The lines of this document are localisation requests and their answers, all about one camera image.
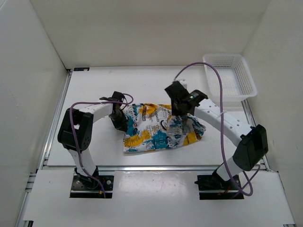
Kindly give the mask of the colourful printed shorts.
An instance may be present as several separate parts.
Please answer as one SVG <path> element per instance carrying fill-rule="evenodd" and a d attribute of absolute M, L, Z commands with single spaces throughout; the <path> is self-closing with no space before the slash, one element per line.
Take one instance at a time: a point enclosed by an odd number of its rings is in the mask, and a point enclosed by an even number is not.
<path fill-rule="evenodd" d="M 206 131 L 197 117 L 188 114 L 183 127 L 181 116 L 173 116 L 170 105 L 143 103 L 124 109 L 128 129 L 123 138 L 123 152 L 145 153 L 184 147 L 199 142 Z"/>

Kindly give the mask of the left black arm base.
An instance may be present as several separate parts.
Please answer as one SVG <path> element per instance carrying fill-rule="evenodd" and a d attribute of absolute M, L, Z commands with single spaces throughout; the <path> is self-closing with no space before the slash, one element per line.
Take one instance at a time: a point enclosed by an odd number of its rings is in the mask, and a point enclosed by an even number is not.
<path fill-rule="evenodd" d="M 114 176 L 113 175 L 99 175 L 99 181 L 104 187 L 101 190 L 98 182 L 93 185 L 83 183 L 81 179 L 73 174 L 71 183 L 70 198 L 89 198 L 89 199 L 111 199 L 113 197 Z"/>

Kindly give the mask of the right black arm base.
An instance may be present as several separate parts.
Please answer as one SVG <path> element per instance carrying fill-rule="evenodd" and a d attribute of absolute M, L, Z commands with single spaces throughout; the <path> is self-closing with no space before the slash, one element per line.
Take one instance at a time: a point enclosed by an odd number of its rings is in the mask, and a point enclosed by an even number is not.
<path fill-rule="evenodd" d="M 243 200 L 244 196 L 228 180 L 221 183 L 212 175 L 198 175 L 195 184 L 198 186 L 200 200 Z"/>

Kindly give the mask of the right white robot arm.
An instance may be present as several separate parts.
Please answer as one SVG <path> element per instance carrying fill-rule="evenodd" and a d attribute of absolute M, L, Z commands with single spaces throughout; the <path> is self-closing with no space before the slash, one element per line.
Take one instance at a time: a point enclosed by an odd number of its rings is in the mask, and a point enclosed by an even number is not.
<path fill-rule="evenodd" d="M 204 120 L 236 146 L 233 156 L 224 159 L 223 164 L 213 172 L 213 185 L 216 188 L 223 189 L 235 175 L 250 171 L 268 152 L 267 132 L 262 125 L 253 127 L 240 122 L 224 113 L 203 92 L 188 92 L 178 81 L 166 87 L 165 91 L 171 99 L 173 115 L 193 115 Z"/>

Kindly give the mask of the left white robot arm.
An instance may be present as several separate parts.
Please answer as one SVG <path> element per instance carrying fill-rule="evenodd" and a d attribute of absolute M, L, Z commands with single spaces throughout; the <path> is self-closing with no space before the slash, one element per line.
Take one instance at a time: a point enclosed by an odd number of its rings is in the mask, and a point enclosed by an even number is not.
<path fill-rule="evenodd" d="M 127 96 L 131 97 L 115 91 L 111 97 L 102 97 L 96 102 L 76 102 L 64 114 L 57 140 L 72 156 L 75 173 L 88 189 L 101 185 L 98 167 L 89 151 L 93 124 L 108 116 L 116 130 L 126 132 L 128 120 L 123 109 L 134 100 L 127 102 Z"/>

